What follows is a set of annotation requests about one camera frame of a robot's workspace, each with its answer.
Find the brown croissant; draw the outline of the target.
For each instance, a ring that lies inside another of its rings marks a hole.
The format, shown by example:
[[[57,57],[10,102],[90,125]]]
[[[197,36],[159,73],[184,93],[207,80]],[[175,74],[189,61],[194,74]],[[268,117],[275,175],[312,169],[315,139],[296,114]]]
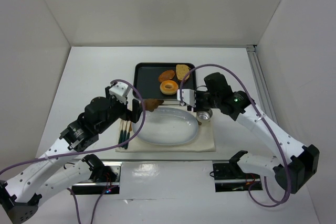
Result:
[[[153,112],[155,109],[157,109],[163,103],[164,103],[164,101],[160,100],[160,99],[145,99],[144,100],[145,110]]]

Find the metal tongs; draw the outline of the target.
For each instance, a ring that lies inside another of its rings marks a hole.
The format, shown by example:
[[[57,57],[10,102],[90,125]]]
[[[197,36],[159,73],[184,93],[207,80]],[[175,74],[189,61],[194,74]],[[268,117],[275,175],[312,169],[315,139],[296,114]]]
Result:
[[[180,106],[180,102],[178,100],[162,100],[160,106]]]

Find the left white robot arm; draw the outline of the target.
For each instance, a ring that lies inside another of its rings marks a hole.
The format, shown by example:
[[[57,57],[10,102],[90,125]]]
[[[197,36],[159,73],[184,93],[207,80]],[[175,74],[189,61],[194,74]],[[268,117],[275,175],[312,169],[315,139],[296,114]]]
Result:
[[[137,122],[145,111],[143,100],[132,101],[115,94],[96,97],[70,123],[54,144],[15,177],[1,181],[1,205],[12,223],[24,223],[60,191],[83,180],[97,180],[107,168],[85,150],[118,119]]]

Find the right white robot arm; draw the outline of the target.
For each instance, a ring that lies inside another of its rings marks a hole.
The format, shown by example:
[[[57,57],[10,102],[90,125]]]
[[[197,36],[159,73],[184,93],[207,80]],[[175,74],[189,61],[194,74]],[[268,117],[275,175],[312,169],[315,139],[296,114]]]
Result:
[[[232,91],[223,74],[216,72],[204,79],[207,91],[183,89],[178,97],[196,111],[219,109],[259,138],[275,155],[255,156],[240,151],[230,162],[244,173],[273,177],[282,189],[295,194],[317,171],[320,151],[305,146],[290,136],[244,91]]]

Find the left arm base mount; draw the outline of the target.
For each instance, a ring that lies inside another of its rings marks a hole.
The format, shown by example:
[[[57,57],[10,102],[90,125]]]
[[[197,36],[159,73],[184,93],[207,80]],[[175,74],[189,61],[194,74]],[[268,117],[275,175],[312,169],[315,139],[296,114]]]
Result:
[[[120,162],[101,161],[95,154],[89,154],[81,161],[88,164],[90,176],[88,179],[72,185],[71,190],[75,195],[119,194]]]

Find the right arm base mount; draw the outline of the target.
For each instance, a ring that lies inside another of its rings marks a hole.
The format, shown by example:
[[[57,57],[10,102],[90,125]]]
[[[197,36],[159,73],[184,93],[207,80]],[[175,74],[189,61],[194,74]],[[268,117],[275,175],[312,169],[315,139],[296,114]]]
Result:
[[[213,170],[209,175],[214,179],[217,193],[248,191],[252,184],[254,184],[252,190],[262,190],[263,188],[259,175],[247,174],[237,170],[229,161],[213,162]]]

